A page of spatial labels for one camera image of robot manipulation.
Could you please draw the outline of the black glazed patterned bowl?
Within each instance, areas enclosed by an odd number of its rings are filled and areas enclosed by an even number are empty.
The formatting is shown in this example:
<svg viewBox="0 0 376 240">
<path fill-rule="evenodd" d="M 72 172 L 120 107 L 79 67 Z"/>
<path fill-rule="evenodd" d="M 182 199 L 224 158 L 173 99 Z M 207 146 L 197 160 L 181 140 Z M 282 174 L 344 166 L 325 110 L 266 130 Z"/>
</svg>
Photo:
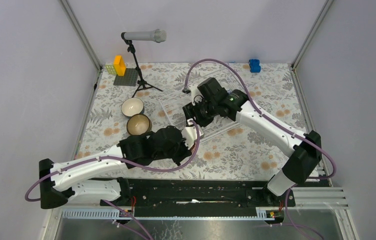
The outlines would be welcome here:
<svg viewBox="0 0 376 240">
<path fill-rule="evenodd" d="M 142 135 L 152 130 L 152 122 L 146 115 L 136 114 L 127 121 L 126 130 L 131 136 Z"/>
</svg>

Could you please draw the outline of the teal bowl cream interior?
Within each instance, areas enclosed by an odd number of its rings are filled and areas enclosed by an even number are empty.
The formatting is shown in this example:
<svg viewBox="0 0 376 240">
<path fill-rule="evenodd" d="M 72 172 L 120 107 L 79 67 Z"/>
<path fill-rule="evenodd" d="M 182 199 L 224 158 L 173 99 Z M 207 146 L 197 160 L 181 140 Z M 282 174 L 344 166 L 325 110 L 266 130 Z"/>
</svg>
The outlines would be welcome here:
<svg viewBox="0 0 376 240">
<path fill-rule="evenodd" d="M 120 109 L 124 116 L 130 118 L 137 114 L 143 114 L 145 111 L 145 106 L 141 99 L 133 97 L 125 100 Z"/>
</svg>

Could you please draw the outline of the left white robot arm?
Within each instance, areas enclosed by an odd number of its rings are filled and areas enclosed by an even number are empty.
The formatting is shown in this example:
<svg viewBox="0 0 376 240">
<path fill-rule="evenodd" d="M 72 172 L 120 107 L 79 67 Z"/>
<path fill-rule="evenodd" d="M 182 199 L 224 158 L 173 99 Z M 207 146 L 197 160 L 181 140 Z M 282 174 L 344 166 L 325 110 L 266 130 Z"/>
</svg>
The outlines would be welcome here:
<svg viewBox="0 0 376 240">
<path fill-rule="evenodd" d="M 153 161 L 171 159 L 181 169 L 192 159 L 192 149 L 203 137 L 200 127 L 188 126 L 179 130 L 174 126 L 130 135 L 117 145 L 100 153 L 62 163 L 49 158 L 38 164 L 40 207 L 44 210 L 66 205 L 102 204 L 109 201 L 120 206 L 131 200 L 128 180 L 118 177 L 112 180 L 96 178 L 110 171 L 126 171 L 142 168 L 152 171 Z"/>
</svg>

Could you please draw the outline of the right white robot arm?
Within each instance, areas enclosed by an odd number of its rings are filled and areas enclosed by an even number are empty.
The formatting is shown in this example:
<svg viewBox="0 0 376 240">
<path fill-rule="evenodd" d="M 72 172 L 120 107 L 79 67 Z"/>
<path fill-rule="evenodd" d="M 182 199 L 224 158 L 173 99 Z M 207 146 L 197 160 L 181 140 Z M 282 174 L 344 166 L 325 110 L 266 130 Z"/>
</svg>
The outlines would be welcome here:
<svg viewBox="0 0 376 240">
<path fill-rule="evenodd" d="M 216 116 L 230 119 L 266 137 L 288 157 L 262 193 L 263 201 L 269 206 L 277 205 L 295 184 L 304 183 L 322 159 L 316 149 L 320 143 L 318 133 L 296 130 L 269 116 L 239 89 L 228 91 L 210 77 L 198 85 L 186 86 L 182 91 L 191 96 L 191 102 L 182 108 L 187 121 L 193 120 L 204 128 Z"/>
</svg>

